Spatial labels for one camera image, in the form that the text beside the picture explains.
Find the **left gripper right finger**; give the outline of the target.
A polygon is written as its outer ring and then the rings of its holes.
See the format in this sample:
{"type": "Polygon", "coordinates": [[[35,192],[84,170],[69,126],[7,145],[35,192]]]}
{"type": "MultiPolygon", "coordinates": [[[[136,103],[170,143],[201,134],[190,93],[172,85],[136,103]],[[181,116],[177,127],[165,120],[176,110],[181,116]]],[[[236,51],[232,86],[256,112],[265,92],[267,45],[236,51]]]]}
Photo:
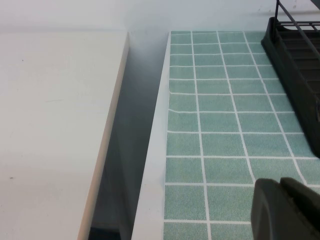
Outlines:
{"type": "Polygon", "coordinates": [[[320,195],[301,182],[290,177],[280,179],[282,189],[287,193],[294,213],[301,222],[299,233],[303,240],[320,238],[320,195]]]}

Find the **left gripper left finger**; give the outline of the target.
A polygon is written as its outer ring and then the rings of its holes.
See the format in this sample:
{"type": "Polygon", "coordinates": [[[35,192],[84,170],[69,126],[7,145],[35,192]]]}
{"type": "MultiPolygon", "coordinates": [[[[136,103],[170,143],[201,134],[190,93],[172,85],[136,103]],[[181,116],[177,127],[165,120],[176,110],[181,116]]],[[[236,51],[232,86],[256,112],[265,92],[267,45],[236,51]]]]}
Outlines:
{"type": "Polygon", "coordinates": [[[259,178],[254,185],[251,228],[255,240],[303,240],[289,196],[280,182],[259,178]]]}

